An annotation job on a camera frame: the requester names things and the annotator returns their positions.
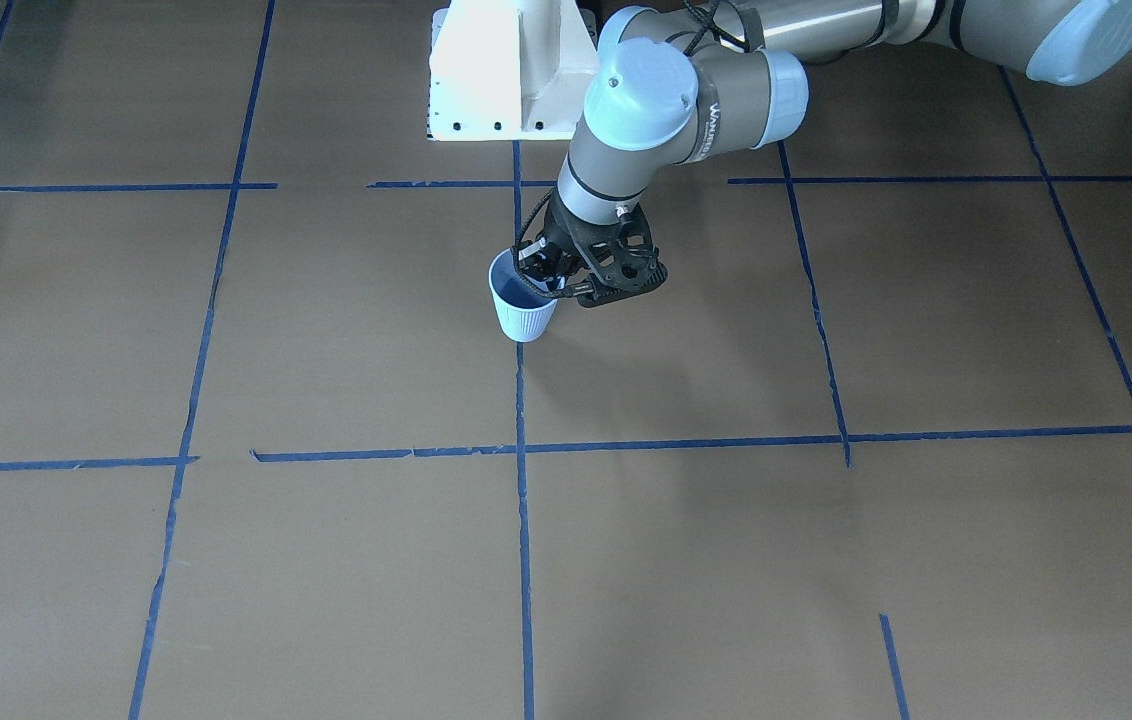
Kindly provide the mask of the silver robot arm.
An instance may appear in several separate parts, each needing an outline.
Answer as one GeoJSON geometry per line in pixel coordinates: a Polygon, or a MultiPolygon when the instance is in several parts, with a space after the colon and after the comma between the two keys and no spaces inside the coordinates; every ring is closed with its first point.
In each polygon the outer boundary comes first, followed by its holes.
{"type": "Polygon", "coordinates": [[[1077,86],[1132,50],[1132,1],[711,1],[626,6],[604,23],[599,69],[534,240],[512,268],[547,300],[611,305],[667,272],[642,209],[659,170],[784,140],[809,102],[808,65],[927,42],[1077,86]]]}

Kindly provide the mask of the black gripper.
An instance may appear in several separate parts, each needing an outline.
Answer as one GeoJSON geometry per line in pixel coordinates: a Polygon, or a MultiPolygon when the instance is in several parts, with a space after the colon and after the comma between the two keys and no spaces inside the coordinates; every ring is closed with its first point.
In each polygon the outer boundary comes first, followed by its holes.
{"type": "Polygon", "coordinates": [[[575,275],[584,266],[593,271],[611,259],[610,241],[617,237],[617,223],[598,225],[575,217],[563,204],[560,196],[549,195],[543,228],[537,233],[544,240],[542,249],[516,252],[516,269],[533,281],[557,281],[549,284],[549,299],[588,299],[595,297],[593,278],[569,282],[561,275],[575,275]]]}

